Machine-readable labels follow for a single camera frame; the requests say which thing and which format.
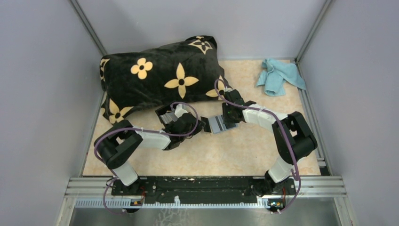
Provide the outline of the light blue towel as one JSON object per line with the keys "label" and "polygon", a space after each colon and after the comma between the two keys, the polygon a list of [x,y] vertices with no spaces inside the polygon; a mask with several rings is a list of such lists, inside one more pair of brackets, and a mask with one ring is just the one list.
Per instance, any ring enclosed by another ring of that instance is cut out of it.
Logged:
{"label": "light blue towel", "polygon": [[305,81],[294,63],[283,63],[273,58],[267,58],[262,62],[262,69],[258,75],[256,86],[263,86],[263,91],[268,96],[284,96],[286,82],[306,90]]}

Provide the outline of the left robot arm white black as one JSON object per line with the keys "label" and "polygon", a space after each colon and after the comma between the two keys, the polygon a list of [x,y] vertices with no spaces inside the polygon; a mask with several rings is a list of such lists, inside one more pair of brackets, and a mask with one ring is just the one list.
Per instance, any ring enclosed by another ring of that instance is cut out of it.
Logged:
{"label": "left robot arm white black", "polygon": [[164,128],[149,130],[122,120],[102,134],[95,142],[95,156],[116,176],[117,182],[130,195],[137,194],[141,182],[128,159],[137,148],[168,151],[201,132],[206,123],[189,104],[173,102],[155,111]]}

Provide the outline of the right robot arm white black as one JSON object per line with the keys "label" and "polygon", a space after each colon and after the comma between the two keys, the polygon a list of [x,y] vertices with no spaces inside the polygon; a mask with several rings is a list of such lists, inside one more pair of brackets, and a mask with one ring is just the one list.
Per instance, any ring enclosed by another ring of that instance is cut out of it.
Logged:
{"label": "right robot arm white black", "polygon": [[298,162],[310,155],[318,142],[304,116],[295,111],[290,114],[274,112],[254,101],[245,102],[233,89],[220,96],[223,119],[226,123],[252,123],[271,131],[274,135],[278,158],[266,171],[262,189],[277,194],[293,171],[298,171]]}

